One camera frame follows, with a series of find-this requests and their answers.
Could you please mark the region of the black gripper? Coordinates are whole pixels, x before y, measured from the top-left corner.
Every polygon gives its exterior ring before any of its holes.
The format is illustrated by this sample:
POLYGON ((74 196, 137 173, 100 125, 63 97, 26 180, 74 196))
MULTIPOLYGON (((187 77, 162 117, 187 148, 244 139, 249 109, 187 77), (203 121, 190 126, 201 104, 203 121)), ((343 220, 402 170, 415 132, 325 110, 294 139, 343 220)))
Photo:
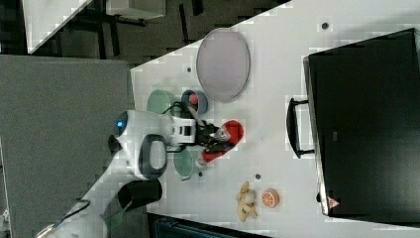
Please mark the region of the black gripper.
POLYGON ((202 120, 196 123, 195 143, 204 148, 226 145, 228 142, 227 131, 202 120))

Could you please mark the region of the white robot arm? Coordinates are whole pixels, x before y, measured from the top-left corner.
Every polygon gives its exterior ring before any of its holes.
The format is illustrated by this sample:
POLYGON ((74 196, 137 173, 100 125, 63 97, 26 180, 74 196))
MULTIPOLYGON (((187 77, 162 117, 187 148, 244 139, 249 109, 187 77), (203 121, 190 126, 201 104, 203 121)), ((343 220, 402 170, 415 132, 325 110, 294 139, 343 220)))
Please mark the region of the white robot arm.
POLYGON ((136 180, 163 175, 170 147, 200 146, 206 152, 222 152, 231 135, 199 118, 191 107, 176 115, 127 110, 117 121, 118 134, 109 138, 115 151, 105 172, 59 220, 35 238, 106 238, 104 213, 120 189, 136 180))

